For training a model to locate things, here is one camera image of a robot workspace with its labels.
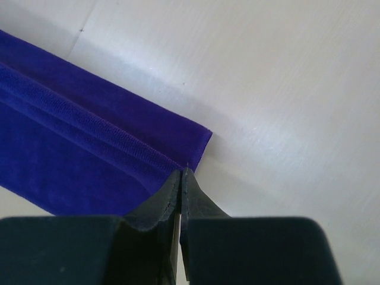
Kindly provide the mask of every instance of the white table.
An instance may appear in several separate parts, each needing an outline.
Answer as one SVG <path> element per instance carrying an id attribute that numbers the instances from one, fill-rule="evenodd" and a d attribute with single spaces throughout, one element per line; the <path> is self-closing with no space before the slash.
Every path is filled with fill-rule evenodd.
<path id="1" fill-rule="evenodd" d="M 222 209 L 311 217 L 380 284 L 379 0 L 0 0 L 0 29 L 210 128 Z M 43 213 L 0 190 L 0 217 Z"/>

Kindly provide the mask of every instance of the blue velvet fabric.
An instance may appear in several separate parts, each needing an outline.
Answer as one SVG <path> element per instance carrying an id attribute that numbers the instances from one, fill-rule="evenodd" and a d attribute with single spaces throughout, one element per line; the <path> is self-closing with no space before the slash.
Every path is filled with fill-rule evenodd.
<path id="1" fill-rule="evenodd" d="M 174 169 L 194 170 L 210 137 L 0 31 L 0 185 L 45 210 L 124 215 Z"/>

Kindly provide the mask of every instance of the folded fabric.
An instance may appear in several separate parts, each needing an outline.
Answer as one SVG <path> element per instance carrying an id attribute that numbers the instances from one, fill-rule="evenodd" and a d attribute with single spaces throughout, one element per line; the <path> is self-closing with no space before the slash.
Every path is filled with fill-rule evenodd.
<path id="1" fill-rule="evenodd" d="M 210 137 L 0 31 L 0 185 L 52 214 L 124 215 L 173 170 L 195 170 Z"/>

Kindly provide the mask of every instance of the purple velvet cloth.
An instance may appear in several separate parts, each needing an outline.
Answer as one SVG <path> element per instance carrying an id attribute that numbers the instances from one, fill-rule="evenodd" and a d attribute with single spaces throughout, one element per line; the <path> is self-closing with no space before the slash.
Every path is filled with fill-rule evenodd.
<path id="1" fill-rule="evenodd" d="M 173 170 L 195 170 L 210 137 L 0 31 L 0 185 L 45 210 L 124 215 Z"/>

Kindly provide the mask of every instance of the fabric fold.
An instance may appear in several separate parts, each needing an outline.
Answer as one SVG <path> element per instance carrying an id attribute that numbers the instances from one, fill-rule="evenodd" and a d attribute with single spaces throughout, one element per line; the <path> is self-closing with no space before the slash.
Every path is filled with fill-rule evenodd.
<path id="1" fill-rule="evenodd" d="M 124 215 L 211 132 L 0 31 L 0 184 L 53 214 Z"/>

